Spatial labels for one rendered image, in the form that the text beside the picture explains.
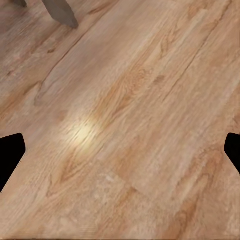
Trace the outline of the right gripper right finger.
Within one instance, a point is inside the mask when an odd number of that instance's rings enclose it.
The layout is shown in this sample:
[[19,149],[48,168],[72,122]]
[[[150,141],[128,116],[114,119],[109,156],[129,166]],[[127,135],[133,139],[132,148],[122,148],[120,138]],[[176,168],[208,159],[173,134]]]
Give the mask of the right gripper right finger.
[[240,135],[228,133],[224,151],[240,173]]

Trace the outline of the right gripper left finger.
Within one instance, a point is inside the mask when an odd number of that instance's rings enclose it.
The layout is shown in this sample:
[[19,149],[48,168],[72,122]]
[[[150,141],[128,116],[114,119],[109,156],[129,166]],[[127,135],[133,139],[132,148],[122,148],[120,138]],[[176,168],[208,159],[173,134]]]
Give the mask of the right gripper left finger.
[[0,138],[0,193],[26,152],[21,133]]

